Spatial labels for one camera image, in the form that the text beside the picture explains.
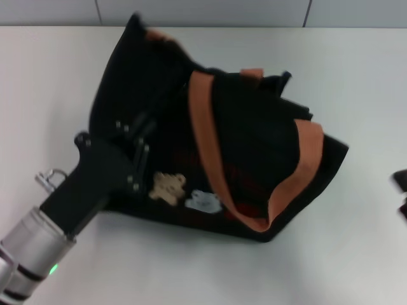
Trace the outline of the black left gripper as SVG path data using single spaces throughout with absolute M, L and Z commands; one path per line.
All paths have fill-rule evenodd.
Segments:
M 112 143 L 91 136 L 77 134 L 74 143 L 79 151 L 76 168 L 41 204 L 40 210 L 62 232 L 73 238 L 104 209 L 111 195 L 136 194 L 149 156 L 148 139 L 155 133 L 156 121 L 141 112 L 131 122 L 115 118 L 107 139 L 134 140 L 133 162 Z

